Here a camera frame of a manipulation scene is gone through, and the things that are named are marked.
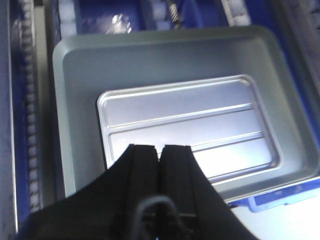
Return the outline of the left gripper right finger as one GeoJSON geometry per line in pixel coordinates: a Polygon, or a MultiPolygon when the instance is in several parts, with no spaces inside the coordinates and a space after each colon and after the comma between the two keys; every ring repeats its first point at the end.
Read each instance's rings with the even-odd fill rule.
{"type": "Polygon", "coordinates": [[[212,187],[190,146],[166,145],[159,160],[159,191],[175,204],[191,240],[255,240],[212,187]]]}

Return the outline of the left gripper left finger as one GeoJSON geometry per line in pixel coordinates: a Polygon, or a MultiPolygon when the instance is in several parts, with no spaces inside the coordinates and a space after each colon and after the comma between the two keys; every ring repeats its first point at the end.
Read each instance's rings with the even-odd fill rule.
{"type": "Polygon", "coordinates": [[[93,182],[32,213],[16,240],[121,240],[140,200],[157,192],[158,155],[130,144],[93,182]]]}

